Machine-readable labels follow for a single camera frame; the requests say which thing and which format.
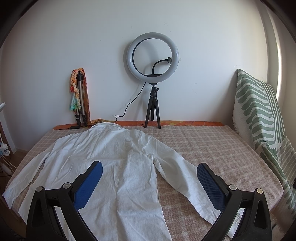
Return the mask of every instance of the shirt sleeve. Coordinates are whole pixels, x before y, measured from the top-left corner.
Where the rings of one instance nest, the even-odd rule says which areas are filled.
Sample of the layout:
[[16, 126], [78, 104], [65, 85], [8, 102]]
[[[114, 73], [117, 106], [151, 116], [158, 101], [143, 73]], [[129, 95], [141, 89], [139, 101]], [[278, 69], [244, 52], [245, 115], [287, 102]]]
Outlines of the shirt sleeve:
[[5, 198], [9, 208], [11, 208], [13, 201], [21, 194], [22, 191], [26, 189], [30, 182], [32, 182], [43, 161], [50, 155], [54, 145], [55, 142], [44, 152], [34, 157], [12, 180], [3, 193], [3, 197]]
[[[161, 176], [178, 192], [183, 194], [195, 210], [206, 221], [214, 224], [220, 211], [214, 209], [207, 193], [197, 178], [197, 167], [186, 161], [175, 150], [156, 138], [142, 134], [139, 137], [139, 148], [153, 161]], [[228, 235], [232, 238], [242, 217], [240, 210]]]

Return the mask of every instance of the silver tripod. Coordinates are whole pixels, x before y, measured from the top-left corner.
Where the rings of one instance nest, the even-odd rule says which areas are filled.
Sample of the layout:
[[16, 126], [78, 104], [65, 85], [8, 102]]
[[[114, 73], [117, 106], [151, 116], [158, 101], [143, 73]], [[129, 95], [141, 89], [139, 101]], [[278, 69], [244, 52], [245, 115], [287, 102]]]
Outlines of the silver tripod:
[[83, 78], [84, 76], [79, 70], [76, 76], [76, 80], [77, 80], [78, 89], [79, 89], [81, 109], [76, 109], [75, 117], [76, 117], [77, 126], [71, 126], [70, 129], [79, 129], [81, 127], [80, 116], [82, 116], [84, 126], [87, 127], [87, 120], [86, 120], [84, 102], [83, 102], [83, 87], [82, 87]]

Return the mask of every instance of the green striped blanket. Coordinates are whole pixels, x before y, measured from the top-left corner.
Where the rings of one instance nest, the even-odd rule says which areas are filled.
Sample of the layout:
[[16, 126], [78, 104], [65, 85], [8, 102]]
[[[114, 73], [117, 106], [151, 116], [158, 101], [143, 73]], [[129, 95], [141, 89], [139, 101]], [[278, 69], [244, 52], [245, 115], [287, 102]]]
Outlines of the green striped blanket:
[[296, 217], [296, 152], [286, 137], [272, 87], [238, 70], [233, 111], [234, 126], [281, 182], [284, 194], [274, 214], [286, 231]]

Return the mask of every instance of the blue gripper pad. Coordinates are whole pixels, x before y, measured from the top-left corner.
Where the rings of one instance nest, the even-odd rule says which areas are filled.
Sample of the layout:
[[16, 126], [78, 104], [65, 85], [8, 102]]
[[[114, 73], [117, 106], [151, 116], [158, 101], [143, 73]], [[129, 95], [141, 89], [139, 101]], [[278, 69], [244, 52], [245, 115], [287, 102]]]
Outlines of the blue gripper pad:
[[216, 210], [224, 211], [226, 206], [226, 195], [219, 187], [219, 180], [217, 176], [212, 172], [206, 163], [201, 163], [197, 167], [197, 178], [202, 184], [202, 187], [206, 191], [211, 203]]
[[93, 193], [95, 187], [97, 186], [99, 180], [103, 175], [103, 165], [99, 161], [95, 167], [91, 170], [87, 178], [83, 181], [81, 186], [75, 192], [74, 207], [76, 211], [84, 208], [87, 204], [91, 194]]

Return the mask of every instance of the white shirt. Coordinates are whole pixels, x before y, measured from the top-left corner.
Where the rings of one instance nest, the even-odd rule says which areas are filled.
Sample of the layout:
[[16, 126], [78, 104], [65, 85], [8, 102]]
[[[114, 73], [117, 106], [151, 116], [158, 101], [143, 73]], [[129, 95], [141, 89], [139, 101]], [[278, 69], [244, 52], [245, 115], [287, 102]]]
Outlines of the white shirt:
[[[33, 158], [3, 194], [9, 208], [44, 160], [19, 209], [25, 222], [38, 186], [55, 189], [72, 183], [94, 161], [102, 163], [103, 175], [79, 213], [98, 240], [171, 240], [158, 202], [155, 167], [205, 220], [213, 224], [220, 214], [200, 184], [196, 166], [154, 137], [113, 123], [100, 123], [85, 132], [62, 137]], [[56, 210], [66, 237], [75, 240], [61, 209]], [[233, 224], [229, 236], [233, 236], [238, 223]]]

